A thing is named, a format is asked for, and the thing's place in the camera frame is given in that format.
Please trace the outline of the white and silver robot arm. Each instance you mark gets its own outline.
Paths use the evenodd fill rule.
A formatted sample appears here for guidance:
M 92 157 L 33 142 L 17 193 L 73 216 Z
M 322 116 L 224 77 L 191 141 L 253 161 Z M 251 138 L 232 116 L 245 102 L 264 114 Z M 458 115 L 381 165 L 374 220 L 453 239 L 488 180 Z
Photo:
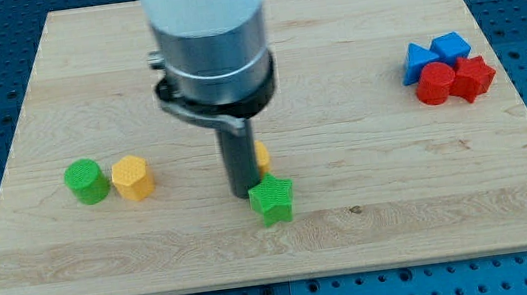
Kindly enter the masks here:
M 235 137 L 269 102 L 274 65 L 263 0 L 140 0 L 157 42 L 161 108 Z

